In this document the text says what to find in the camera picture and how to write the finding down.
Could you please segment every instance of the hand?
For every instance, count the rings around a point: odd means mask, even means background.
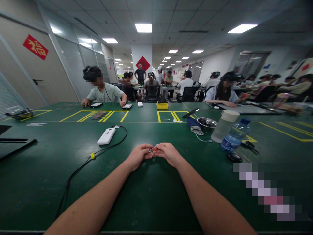
[[[154,155],[165,158],[172,167],[177,168],[178,162],[183,159],[171,143],[160,143],[154,148],[157,148],[157,151],[153,151]]]
[[[153,148],[150,144],[137,145],[130,153],[125,162],[130,166],[131,171],[137,170],[143,159],[153,158],[153,153],[149,153],[150,148]]]
[[[120,106],[123,108],[126,104],[126,101],[120,101]]]
[[[90,106],[90,101],[87,98],[85,98],[85,99],[82,100],[81,105],[83,107]]]
[[[231,108],[237,108],[237,105],[235,103],[229,101],[223,101],[223,105],[226,105]]]

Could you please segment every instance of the black mouse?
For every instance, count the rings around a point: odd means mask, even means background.
[[[235,162],[235,163],[242,162],[242,158],[239,155],[235,154],[235,153],[229,153],[229,154],[227,154],[227,157],[232,162]]]

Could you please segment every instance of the yellow tray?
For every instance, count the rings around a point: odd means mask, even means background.
[[[157,109],[169,109],[169,104],[168,103],[157,103],[156,104]]]

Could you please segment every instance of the water bottle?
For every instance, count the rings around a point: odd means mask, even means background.
[[[231,128],[229,134],[225,136],[221,143],[221,148],[226,152],[233,152],[241,144],[242,139],[250,133],[250,120],[241,119],[239,123],[236,123]]]

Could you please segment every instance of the green workbench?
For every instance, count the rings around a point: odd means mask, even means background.
[[[169,103],[157,110],[155,103],[136,104],[128,112],[118,103],[98,109],[62,102],[34,112],[23,120],[1,121],[12,127],[2,138],[33,138],[38,142],[0,161],[0,231],[45,231],[53,222],[68,177],[99,147],[97,141],[112,125],[127,128],[126,139],[85,166],[71,181],[66,208],[109,175],[141,143],[171,142],[199,174],[215,187],[258,232],[308,231],[308,222],[277,222],[264,212],[258,197],[239,180],[233,164],[217,143],[200,142],[181,116],[200,108],[194,118],[218,121],[221,110],[203,103]],[[105,119],[91,119],[90,111],[105,110]],[[241,115],[251,120],[247,139],[260,155],[242,147],[244,163],[253,163],[271,187],[282,188],[290,204],[307,210],[313,176],[313,121],[310,113],[292,115]],[[42,123],[40,126],[27,126]],[[117,129],[110,145],[125,130]],[[201,136],[210,138],[210,133]],[[103,232],[201,232],[178,172],[162,158],[142,163],[123,186]]]

